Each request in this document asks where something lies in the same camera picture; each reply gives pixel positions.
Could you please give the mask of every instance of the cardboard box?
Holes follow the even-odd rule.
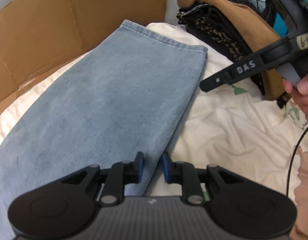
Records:
[[[163,22],[166,0],[14,0],[0,10],[0,114],[124,19]]]

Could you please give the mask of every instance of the white logo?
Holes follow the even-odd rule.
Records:
[[[250,70],[251,68],[254,68],[255,66],[256,66],[255,63],[251,60],[248,63],[248,65],[244,64],[244,66],[238,67],[236,69],[237,69],[238,74],[242,74],[243,72],[246,72],[246,71]]]
[[[151,205],[154,205],[157,202],[156,199],[152,198],[151,200],[148,201]]]

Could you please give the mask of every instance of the white fabric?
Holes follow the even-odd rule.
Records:
[[[231,64],[226,57],[180,27],[153,23],[148,28],[186,44],[208,47],[204,78]],[[1,114],[0,144],[54,80],[85,55],[34,86]],[[292,150],[303,130],[293,123],[291,117],[284,117],[285,111],[280,110],[276,102],[262,101],[259,89],[250,79],[235,85],[249,93],[234,95],[233,88],[226,85],[208,93],[199,93],[171,157],[174,161],[191,162],[198,168],[216,163],[284,193]],[[302,148],[308,151],[308,134]],[[294,189],[300,183],[297,178],[299,166],[300,159],[296,156],[290,187],[292,199],[295,198]],[[163,176],[152,192],[152,195],[175,194],[181,194],[180,186],[165,184]]]

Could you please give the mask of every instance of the human hand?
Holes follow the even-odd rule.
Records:
[[[291,94],[293,100],[299,105],[308,120],[308,74],[297,84],[297,89],[285,79],[282,80],[282,83],[285,91]]]

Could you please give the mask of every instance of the circular black disc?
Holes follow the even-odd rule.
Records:
[[[84,193],[29,192],[8,210],[13,229],[22,236],[60,239],[79,232],[93,217],[94,203]]]
[[[211,204],[215,222],[236,236],[269,239],[288,233],[296,220],[291,200],[275,191],[221,192]]]

